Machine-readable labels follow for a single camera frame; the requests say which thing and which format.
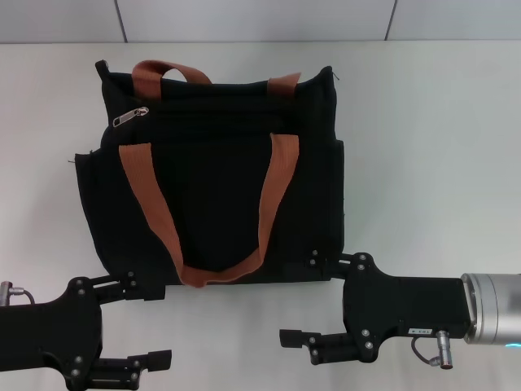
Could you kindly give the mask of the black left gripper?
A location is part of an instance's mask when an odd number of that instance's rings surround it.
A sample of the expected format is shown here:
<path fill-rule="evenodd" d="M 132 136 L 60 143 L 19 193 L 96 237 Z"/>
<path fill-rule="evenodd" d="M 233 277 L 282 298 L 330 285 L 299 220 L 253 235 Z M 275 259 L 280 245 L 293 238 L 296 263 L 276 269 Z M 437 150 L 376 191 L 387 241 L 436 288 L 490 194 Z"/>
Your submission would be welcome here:
<path fill-rule="evenodd" d="M 143 285 L 128 272 L 94 278 L 92 283 L 86 277 L 72 279 L 60 297 L 47 303 L 0 306 L 0 372 L 48 367 L 63 375 L 70 391 L 85 391 L 93 365 L 92 389 L 138 389 L 144 371 L 171 367 L 172 351 L 98 359 L 100 304 L 164 298 L 163 284 Z"/>

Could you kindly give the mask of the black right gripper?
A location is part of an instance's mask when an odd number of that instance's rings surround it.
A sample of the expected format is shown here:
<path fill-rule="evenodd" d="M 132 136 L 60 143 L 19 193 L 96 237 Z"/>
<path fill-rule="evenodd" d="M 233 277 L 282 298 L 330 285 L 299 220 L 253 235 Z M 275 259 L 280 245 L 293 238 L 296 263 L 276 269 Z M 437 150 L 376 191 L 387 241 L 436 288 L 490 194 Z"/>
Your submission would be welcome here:
<path fill-rule="evenodd" d="M 471 328 L 459 278 L 399 277 L 383 273 L 368 253 L 312 250 L 287 263 L 290 282 L 344 279 L 343 321 L 347 333 L 325 334 L 281 329 L 283 348 L 309 350 L 313 365 L 374 362 L 381 344 L 422 329 L 423 337 L 443 331 L 462 339 Z"/>

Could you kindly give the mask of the black food bag brown handles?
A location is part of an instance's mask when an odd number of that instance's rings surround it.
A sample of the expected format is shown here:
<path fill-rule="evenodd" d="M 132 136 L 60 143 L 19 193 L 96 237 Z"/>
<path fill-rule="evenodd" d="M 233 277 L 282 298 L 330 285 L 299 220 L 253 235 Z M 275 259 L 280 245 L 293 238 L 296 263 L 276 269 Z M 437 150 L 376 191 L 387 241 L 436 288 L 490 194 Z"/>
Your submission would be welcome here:
<path fill-rule="evenodd" d="M 171 63 L 96 63 L 108 125 L 75 157 L 81 204 L 107 273 L 143 285 L 296 283 L 287 263 L 344 247 L 344 145 L 324 67 L 214 84 Z M 147 118 L 112 128 L 141 106 Z"/>

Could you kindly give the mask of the silver zipper pull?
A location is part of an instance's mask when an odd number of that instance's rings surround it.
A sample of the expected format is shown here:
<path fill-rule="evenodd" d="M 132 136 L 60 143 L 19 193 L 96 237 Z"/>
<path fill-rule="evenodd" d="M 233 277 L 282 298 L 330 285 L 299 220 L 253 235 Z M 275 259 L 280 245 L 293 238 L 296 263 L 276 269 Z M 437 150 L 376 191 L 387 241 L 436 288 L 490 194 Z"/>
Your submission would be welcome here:
<path fill-rule="evenodd" d="M 125 112 L 112 120 L 112 128 L 116 129 L 126 125 L 135 125 L 149 116 L 150 109 L 146 106 L 134 108 Z"/>

